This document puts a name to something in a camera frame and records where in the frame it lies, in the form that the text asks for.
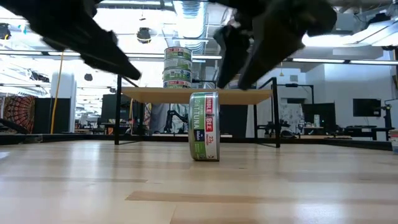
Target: wooden table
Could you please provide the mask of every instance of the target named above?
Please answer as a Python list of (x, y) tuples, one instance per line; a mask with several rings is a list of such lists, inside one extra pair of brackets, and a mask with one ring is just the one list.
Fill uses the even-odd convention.
[(272, 90), (166, 89), (123, 87), (122, 93), (140, 103), (189, 104), (192, 93), (215, 92), (221, 105), (257, 105), (272, 96)]

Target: wooden floor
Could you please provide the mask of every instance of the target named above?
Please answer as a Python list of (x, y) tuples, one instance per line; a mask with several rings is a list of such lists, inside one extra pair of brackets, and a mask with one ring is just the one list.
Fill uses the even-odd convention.
[(398, 156), (334, 146), (75, 141), (0, 147), (0, 223), (398, 223)]

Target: tuna can stack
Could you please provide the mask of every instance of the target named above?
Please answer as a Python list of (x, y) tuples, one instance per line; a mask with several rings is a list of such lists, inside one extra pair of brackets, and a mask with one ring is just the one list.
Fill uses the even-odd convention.
[(185, 47), (169, 47), (164, 51), (164, 88), (192, 87), (192, 51)]
[(192, 159), (220, 160), (218, 92), (193, 93), (189, 103), (188, 139)]

